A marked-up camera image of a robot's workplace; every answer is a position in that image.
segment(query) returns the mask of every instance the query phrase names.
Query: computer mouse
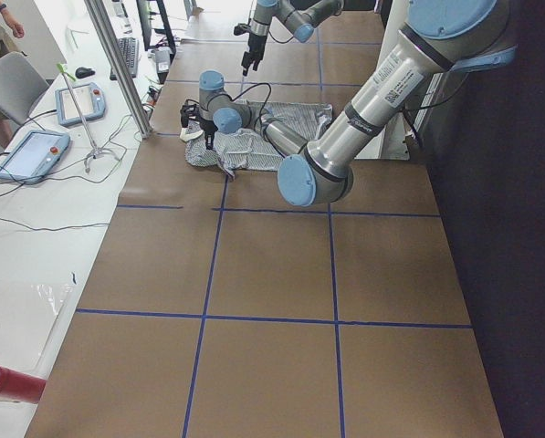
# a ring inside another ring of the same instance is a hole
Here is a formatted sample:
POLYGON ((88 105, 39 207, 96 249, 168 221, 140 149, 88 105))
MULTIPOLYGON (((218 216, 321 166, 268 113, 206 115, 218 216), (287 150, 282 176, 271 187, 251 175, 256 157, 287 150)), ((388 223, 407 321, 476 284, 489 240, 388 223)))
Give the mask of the computer mouse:
POLYGON ((92 70, 91 68, 87 68, 87 67, 78 67, 75 70, 75 76, 76 76, 76 78, 79 78, 79 79, 87 78, 88 76, 92 76, 92 75, 95 75, 95 74, 96 74, 96 72, 94 70, 92 70))

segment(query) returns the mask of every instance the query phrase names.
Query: white table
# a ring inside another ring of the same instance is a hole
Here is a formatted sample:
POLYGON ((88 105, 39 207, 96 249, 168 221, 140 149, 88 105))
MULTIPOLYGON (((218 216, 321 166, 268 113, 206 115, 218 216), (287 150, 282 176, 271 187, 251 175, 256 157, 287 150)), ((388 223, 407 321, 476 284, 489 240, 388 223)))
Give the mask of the white table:
MULTIPOLYGON (((141 56, 135 85, 142 97, 148 87, 154 85, 156 74, 152 63, 144 57, 143 51, 141 56)), ((73 72, 79 66, 94 68, 96 75, 80 79, 76 85, 95 82, 107 100, 105 117, 92 121, 89 125, 96 142, 102 145, 110 134, 119 128, 124 116, 130 112, 118 82, 109 79, 110 65, 98 41, 92 41, 80 47, 79 52, 68 63, 68 71, 73 72)), ((35 108, 33 115, 53 110, 55 90, 65 87, 63 78, 58 77, 35 108)), ((119 156, 124 154, 120 165, 116 167, 117 162, 111 155, 103 155, 100 159, 91 162, 89 174, 85 172, 85 166, 80 162, 90 151, 84 128, 81 125, 69 129, 63 128, 58 125, 56 114, 40 117, 37 121, 46 130, 67 132, 72 140, 69 150, 53 171, 72 162, 78 163, 52 175, 53 177, 65 178, 79 175, 99 181, 112 169, 113 173, 102 183, 73 178, 65 181, 43 181, 35 186, 25 185, 0 197, 0 216, 38 228, 108 223, 141 140, 134 120, 129 118, 121 133, 114 139, 123 148, 108 146, 119 156)), ((8 150, 12 150, 32 129, 39 129, 39 127, 29 123, 19 130, 8 150)), ((15 186, 15 182, 0 184, 0 193, 7 192, 15 186)), ((15 282, 15 285, 21 286, 68 285, 71 288, 55 326, 50 332, 42 356, 35 368, 30 370, 31 373, 47 378, 51 372, 105 233, 106 226, 57 232, 34 232, 0 221, 0 284, 15 282)), ((26 345, 10 345, 10 349, 13 350, 25 347, 26 345)), ((36 405, 0 401, 0 438, 24 436, 35 410, 36 405)))

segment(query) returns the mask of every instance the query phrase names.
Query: robot end effector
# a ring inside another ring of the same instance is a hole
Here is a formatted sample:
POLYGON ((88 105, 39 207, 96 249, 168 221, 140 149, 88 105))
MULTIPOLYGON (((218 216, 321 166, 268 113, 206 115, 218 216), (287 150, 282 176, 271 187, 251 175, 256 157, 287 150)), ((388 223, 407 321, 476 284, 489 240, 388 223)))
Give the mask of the robot end effector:
POLYGON ((517 1, 474 3, 478 7, 464 0, 411 3, 396 47, 318 140, 306 141, 260 108, 236 104, 223 91, 223 77, 207 84, 210 89, 204 89, 202 79, 204 118, 227 133, 241 127, 259 131, 286 155, 278 169, 278 188, 289 203, 337 201, 351 188, 351 161, 421 83, 435 73, 497 68, 513 58, 511 4, 517 6, 517 1), (436 9, 440 3, 447 7, 436 9))
POLYGON ((330 16, 338 15, 343 9, 344 0, 320 0, 305 11, 298 11, 290 0, 257 0, 254 15, 247 24, 240 23, 234 28, 234 35, 249 34, 248 50, 242 58, 244 76, 250 66, 257 70, 264 58, 267 36, 272 19, 280 23, 299 42, 304 43, 312 36, 315 27, 330 16))

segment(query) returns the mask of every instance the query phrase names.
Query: white sticker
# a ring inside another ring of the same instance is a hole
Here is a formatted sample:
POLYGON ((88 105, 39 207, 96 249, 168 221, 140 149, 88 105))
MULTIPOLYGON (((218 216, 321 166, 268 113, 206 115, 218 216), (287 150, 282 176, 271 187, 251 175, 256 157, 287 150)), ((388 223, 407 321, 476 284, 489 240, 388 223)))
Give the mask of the white sticker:
POLYGON ((408 95, 415 89, 424 76, 413 68, 401 68, 396 72, 393 79, 393 86, 385 93, 383 97, 386 102, 394 108, 399 107, 408 95))
POLYGON ((375 88, 380 89, 383 82, 385 82, 399 66, 400 58, 394 53, 391 53, 372 75, 372 82, 375 88))

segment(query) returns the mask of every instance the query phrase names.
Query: keyboard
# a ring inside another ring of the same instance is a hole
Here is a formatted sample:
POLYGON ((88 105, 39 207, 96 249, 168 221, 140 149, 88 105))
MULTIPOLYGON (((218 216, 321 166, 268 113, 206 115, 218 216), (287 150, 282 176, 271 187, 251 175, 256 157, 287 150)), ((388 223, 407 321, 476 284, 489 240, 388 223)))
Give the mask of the keyboard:
MULTIPOLYGON (((131 36, 118 38, 118 47, 124 57, 124 61, 126 61, 126 67, 130 71, 130 76, 136 78, 136 73, 138 72, 138 39, 131 36)), ((110 72, 110 79, 116 80, 116 74, 113 70, 110 72)))

